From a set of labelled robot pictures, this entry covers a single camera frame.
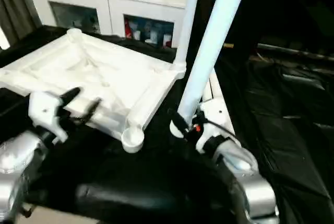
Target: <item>white cabinet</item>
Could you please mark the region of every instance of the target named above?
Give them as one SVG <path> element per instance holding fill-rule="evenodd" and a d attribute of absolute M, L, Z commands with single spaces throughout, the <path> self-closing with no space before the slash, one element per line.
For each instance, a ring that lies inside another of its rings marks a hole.
<path fill-rule="evenodd" d="M 143 21 L 152 25 L 153 33 L 145 27 L 145 35 L 141 33 L 140 40 L 156 42 L 153 35 L 158 35 L 157 46 L 168 42 L 177 47 L 186 0 L 33 0 L 38 15 L 44 25 L 66 28 L 76 27 L 83 32 L 100 34 L 116 34 L 125 36 L 125 22 L 131 20 Z M 133 38 L 139 32 L 131 31 Z"/>
<path fill-rule="evenodd" d="M 108 0 L 33 0 L 43 25 L 112 34 Z"/>
<path fill-rule="evenodd" d="M 177 47 L 185 11 L 183 8 L 134 0 L 109 0 L 109 9 L 114 34 L 125 37 L 125 18 L 127 16 L 155 20 L 159 24 L 166 21 L 172 26 L 169 33 L 172 36 L 172 47 Z"/>

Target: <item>cable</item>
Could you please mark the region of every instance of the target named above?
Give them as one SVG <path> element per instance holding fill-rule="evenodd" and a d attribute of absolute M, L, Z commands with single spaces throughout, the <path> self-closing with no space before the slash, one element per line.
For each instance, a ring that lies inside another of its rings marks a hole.
<path fill-rule="evenodd" d="M 217 128 L 219 128 L 220 130 L 223 130 L 228 137 L 230 137 L 234 142 L 236 142 L 239 146 L 241 146 L 240 141 L 238 140 L 238 138 L 235 136 L 235 134 L 233 134 L 230 130 L 228 130 L 226 127 L 219 125 L 213 121 L 208 120 L 205 116 L 204 116 L 204 112 L 200 111 L 197 113 L 197 118 L 200 122 L 202 122 L 203 124 L 205 123 L 209 123 Z"/>

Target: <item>white cylinder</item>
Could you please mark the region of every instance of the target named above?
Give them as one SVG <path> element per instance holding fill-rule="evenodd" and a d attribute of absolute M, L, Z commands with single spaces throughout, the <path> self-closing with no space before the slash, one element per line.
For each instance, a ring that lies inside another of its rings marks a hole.
<path fill-rule="evenodd" d="M 138 152 L 144 143 L 144 133 L 139 127 L 131 126 L 123 131 L 121 142 L 126 152 Z"/>
<path fill-rule="evenodd" d="M 178 42 L 176 57 L 174 60 L 175 64 L 186 62 L 190 35 L 192 33 L 192 28 L 193 28 L 196 4 L 197 0 L 187 0 L 180 40 Z"/>
<path fill-rule="evenodd" d="M 241 0 L 216 0 L 178 113 L 190 124 Z"/>

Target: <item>red item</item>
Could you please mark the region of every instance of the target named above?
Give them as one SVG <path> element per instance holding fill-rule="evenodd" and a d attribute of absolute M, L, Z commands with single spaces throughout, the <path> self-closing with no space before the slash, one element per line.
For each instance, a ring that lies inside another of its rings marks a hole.
<path fill-rule="evenodd" d="M 131 32 L 131 28 L 129 25 L 129 21 L 127 19 L 125 19 L 124 25 L 125 25 L 125 37 L 127 39 L 132 39 L 132 32 Z"/>

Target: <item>white pole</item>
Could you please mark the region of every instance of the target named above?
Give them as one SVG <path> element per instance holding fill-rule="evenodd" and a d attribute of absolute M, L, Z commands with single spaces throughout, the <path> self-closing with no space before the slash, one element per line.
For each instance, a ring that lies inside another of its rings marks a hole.
<path fill-rule="evenodd" d="M 175 69 L 184 69 L 186 67 L 186 57 L 188 52 L 190 35 L 193 28 L 196 4 L 197 0 L 187 0 L 180 40 L 178 42 L 176 57 L 173 63 L 173 68 Z"/>
<path fill-rule="evenodd" d="M 241 0 L 216 0 L 193 69 L 178 106 L 178 113 L 190 124 Z M 182 137 L 173 122 L 172 134 Z"/>

